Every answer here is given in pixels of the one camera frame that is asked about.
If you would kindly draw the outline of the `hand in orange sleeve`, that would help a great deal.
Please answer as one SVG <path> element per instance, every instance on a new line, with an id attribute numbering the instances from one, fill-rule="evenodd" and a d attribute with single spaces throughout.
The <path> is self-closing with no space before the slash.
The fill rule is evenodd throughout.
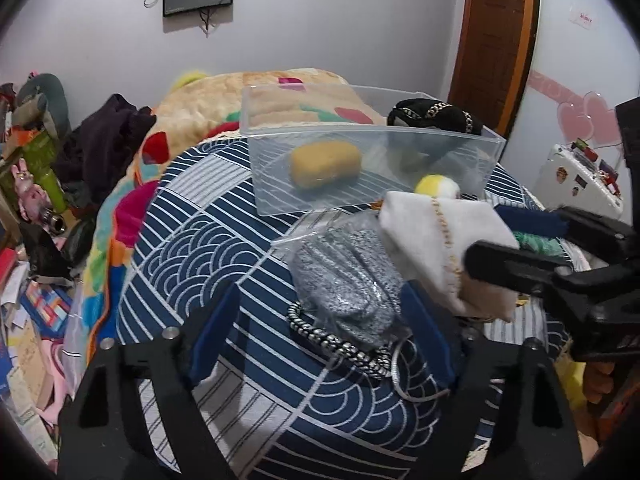
<path id="1" fill-rule="evenodd" d="M 582 392 L 589 403 L 598 404 L 614 388 L 614 363 L 589 362 L 582 378 Z"/>

